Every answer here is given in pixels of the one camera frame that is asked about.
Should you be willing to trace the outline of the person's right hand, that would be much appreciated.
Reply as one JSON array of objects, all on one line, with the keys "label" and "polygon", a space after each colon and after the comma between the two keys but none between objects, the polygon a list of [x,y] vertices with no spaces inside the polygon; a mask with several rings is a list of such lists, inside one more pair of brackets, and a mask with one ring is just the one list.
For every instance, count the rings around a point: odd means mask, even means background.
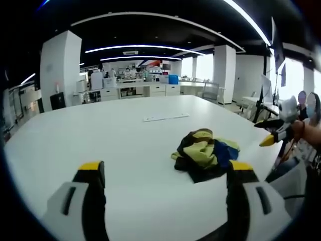
[{"label": "person's right hand", "polygon": [[304,137],[304,131],[305,131],[305,122],[303,121],[295,121],[291,125],[292,131],[293,131],[293,139],[297,142],[301,138]]}]

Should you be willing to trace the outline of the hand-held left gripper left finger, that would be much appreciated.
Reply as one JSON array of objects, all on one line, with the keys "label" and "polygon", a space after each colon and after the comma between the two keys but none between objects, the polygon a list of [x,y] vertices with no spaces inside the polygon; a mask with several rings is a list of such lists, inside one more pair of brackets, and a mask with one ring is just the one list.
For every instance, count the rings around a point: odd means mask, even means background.
[{"label": "hand-held left gripper left finger", "polygon": [[104,162],[81,165],[47,201],[42,223],[56,240],[108,240]]}]

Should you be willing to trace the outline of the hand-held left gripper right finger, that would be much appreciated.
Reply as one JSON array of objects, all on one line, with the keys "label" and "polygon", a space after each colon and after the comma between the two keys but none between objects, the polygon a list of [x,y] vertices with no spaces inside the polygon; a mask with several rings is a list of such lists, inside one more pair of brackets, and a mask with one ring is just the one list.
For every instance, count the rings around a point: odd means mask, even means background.
[{"label": "hand-held left gripper right finger", "polygon": [[227,189],[225,240],[275,240],[291,222],[283,197],[251,165],[231,160]]}]

